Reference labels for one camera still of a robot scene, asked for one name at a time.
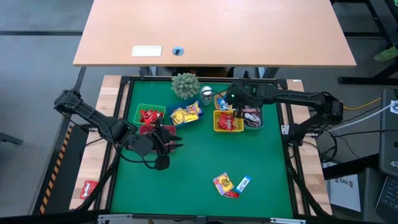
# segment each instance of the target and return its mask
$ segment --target green mat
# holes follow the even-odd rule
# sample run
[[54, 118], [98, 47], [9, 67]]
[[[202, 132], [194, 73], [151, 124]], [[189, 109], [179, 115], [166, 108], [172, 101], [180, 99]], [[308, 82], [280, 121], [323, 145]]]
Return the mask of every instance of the green mat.
[[[202, 85], [217, 91], [228, 86]], [[127, 120], [133, 123], [139, 103], [167, 106], [180, 101], [170, 87], [171, 82], [135, 81]], [[168, 169], [150, 170], [144, 164], [120, 160], [111, 212], [292, 218], [276, 105], [264, 105], [261, 130], [241, 133], [214, 132], [214, 102], [203, 108], [201, 121], [177, 129], [177, 136], [183, 138], [178, 143], [184, 146], [171, 153]], [[124, 149], [123, 154], [141, 159]], [[235, 187], [245, 175], [252, 177], [239, 198], [221, 196], [216, 190], [213, 179], [224, 172]]]

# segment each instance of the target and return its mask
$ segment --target wooden table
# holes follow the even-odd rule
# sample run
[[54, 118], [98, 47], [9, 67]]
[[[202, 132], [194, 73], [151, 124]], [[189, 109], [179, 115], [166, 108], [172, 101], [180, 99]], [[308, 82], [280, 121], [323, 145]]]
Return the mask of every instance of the wooden table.
[[[162, 54], [133, 57], [137, 45]], [[356, 65], [329, 0], [95, 0], [73, 64]]]
[[[104, 77], [96, 109], [107, 116], [113, 115], [114, 107], [116, 104], [116, 98], [118, 96], [120, 81], [121, 81], [120, 76]], [[288, 89], [290, 90], [303, 91], [303, 84], [301, 80], [287, 80], [287, 84], [288, 84]], [[124, 86], [125, 94], [123, 94], [120, 111], [119, 111], [119, 117], [122, 116], [124, 105], [126, 104], [127, 89], [128, 85], [125, 85]], [[287, 113], [284, 105], [282, 105], [282, 111], [284, 112], [284, 120], [285, 122], [287, 122]], [[302, 121], [305, 121], [310, 117], [308, 108], [304, 106], [292, 105], [292, 113], [295, 123], [301, 123]], [[98, 133], [89, 133], [87, 142], [93, 141], [98, 138], [99, 138]], [[306, 137], [304, 140], [316, 144], [315, 140], [313, 140], [312, 138]], [[84, 182], [86, 180], [98, 181], [100, 177], [101, 166], [104, 160], [105, 149], [106, 149], [105, 140], [96, 142], [86, 147], [80, 165], [78, 177], [76, 180], [75, 189], [73, 191], [73, 196], [70, 203], [70, 209], [76, 208], [83, 202], [83, 200], [80, 199], [80, 192]], [[331, 214], [329, 198], [325, 188], [325, 180], [323, 179], [322, 167], [320, 164], [318, 151], [313, 146], [307, 144], [304, 144], [303, 146], [299, 147], [299, 150], [302, 161], [302, 169], [304, 173], [305, 184], [309, 189], [309, 191], [314, 196], [315, 200], [317, 200], [317, 202], [322, 206], [322, 208], [326, 212]], [[114, 152], [115, 152], [114, 150], [111, 151], [111, 159], [109, 161], [112, 161]], [[99, 206], [100, 208], [105, 208], [105, 201], [109, 189], [108, 184], [109, 181], [104, 187], [103, 194], [101, 197], [101, 203]], [[298, 201], [297, 203], [298, 211], [299, 213], [304, 214], [302, 198], [297, 186], [295, 186], [295, 192]]]

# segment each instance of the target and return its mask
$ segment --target floor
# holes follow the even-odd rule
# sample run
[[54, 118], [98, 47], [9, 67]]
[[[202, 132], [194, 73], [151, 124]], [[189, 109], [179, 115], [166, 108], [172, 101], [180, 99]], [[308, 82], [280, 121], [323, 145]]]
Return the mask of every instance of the floor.
[[[92, 2], [3, 0], [0, 30], [83, 30]], [[396, 23], [383, 1], [372, 2], [387, 31], [396, 38]], [[336, 4], [334, 9], [344, 31], [376, 30], [365, 6]], [[0, 144], [0, 217], [28, 214], [32, 208], [61, 120], [61, 115], [52, 109], [53, 101], [75, 82], [78, 68], [72, 61], [79, 40], [80, 37], [0, 36], [0, 131], [24, 140], [21, 146]], [[388, 66], [389, 62], [372, 60], [374, 54], [385, 48], [384, 41], [348, 39], [348, 43], [358, 64], [355, 68], [281, 68], [276, 78], [301, 79], [307, 91], [329, 91], [350, 107], [379, 98], [381, 86], [343, 86], [336, 78], [371, 77]], [[238, 75], [244, 71], [240, 68]], [[95, 105], [104, 75], [137, 72], [136, 67], [90, 67], [81, 87], [83, 99]], [[363, 111], [347, 111], [345, 118]], [[378, 128], [376, 116], [342, 133]], [[347, 140], [359, 156], [378, 151], [377, 134], [349, 136]], [[324, 135], [318, 145], [324, 151], [332, 141]], [[336, 159], [349, 161], [355, 156], [340, 143]]]

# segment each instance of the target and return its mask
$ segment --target white cable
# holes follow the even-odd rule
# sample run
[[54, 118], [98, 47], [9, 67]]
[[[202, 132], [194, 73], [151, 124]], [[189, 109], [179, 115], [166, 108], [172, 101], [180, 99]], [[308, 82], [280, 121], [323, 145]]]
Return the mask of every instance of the white cable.
[[395, 105], [395, 104], [397, 104], [397, 103], [398, 103], [398, 100], [392, 102], [390, 105], [386, 106], [385, 108], [383, 108], [383, 109], [381, 109], [381, 110], [379, 110], [379, 111], [377, 111], [377, 112], [375, 112], [375, 113], [373, 113], [373, 114], [371, 114], [371, 115], [369, 115], [369, 116], [367, 116], [367, 117], [365, 117], [365, 118], [362, 118], [362, 119], [360, 119], [360, 120], [354, 121], [354, 122], [352, 122], [352, 123], [350, 123], [350, 124], [345, 124], [345, 125], [342, 125], [342, 126], [340, 126], [340, 127], [333, 128], [332, 130], [329, 130], [328, 132], [336, 131], [337, 129], [345, 128], [345, 127], [351, 126], [351, 125], [353, 125], [353, 124], [362, 122], [362, 121], [364, 121], [364, 120], [366, 120], [366, 119], [368, 119], [368, 118], [373, 117], [374, 115], [377, 115], [377, 114], [383, 112], [384, 110], [390, 108], [392, 105]]

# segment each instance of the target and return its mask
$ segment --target succulent plant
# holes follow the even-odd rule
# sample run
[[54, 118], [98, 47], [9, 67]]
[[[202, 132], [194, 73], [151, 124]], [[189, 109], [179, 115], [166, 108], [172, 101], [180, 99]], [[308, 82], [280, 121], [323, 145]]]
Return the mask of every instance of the succulent plant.
[[174, 93], [178, 97], [184, 100], [195, 96], [199, 92], [200, 84], [195, 74], [178, 74], [172, 78], [172, 81], [172, 90], [174, 90]]

